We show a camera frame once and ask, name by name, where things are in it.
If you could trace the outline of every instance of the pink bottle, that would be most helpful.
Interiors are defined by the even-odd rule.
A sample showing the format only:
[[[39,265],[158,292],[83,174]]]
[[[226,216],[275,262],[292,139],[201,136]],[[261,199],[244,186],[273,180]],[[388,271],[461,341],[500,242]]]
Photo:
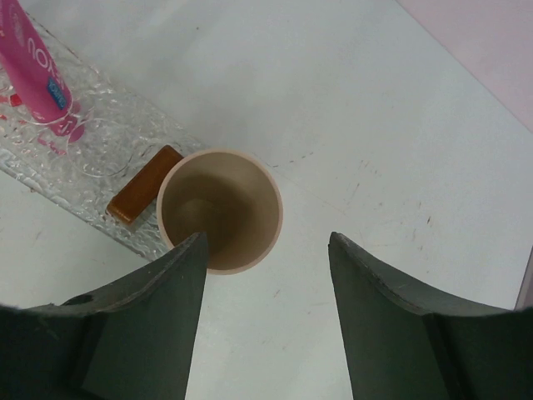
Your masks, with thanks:
[[[83,135],[83,126],[77,127],[69,113],[79,111],[79,105],[72,104],[56,63],[18,0],[0,0],[0,63],[37,122],[49,124],[58,136],[71,135],[70,142]]]

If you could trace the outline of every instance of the brown soap bar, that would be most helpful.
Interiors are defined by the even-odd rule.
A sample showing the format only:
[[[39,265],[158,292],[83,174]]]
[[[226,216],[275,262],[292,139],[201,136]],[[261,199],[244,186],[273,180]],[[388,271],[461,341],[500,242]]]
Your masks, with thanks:
[[[157,197],[165,176],[182,159],[183,156],[172,147],[163,147],[111,200],[107,211],[126,225],[131,225]]]

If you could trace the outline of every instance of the white table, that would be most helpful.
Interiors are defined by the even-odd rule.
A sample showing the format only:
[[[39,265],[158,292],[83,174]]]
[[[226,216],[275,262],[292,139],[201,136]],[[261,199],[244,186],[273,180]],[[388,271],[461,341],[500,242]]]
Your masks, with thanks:
[[[271,255],[207,278],[187,398],[351,399],[331,231],[444,291],[514,307],[533,243],[533,137],[394,1],[22,4],[193,136],[256,154],[280,186]],[[22,190],[8,179],[2,195]],[[60,302],[142,265],[38,195],[11,196],[0,235],[21,237],[0,241],[12,269],[0,301]]]

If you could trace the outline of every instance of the pink wall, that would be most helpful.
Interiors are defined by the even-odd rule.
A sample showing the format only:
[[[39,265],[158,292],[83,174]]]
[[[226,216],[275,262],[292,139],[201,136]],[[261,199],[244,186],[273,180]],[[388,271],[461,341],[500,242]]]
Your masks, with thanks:
[[[533,132],[533,0],[397,0]]]

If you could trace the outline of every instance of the beige cup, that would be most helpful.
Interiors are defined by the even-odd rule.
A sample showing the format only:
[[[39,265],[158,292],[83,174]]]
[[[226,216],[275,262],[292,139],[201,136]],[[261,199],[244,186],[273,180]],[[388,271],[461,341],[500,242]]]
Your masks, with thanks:
[[[169,248],[195,232],[207,233],[210,273],[239,273],[259,263],[274,247],[282,219],[270,173],[231,150],[185,157],[157,196],[159,230]]]

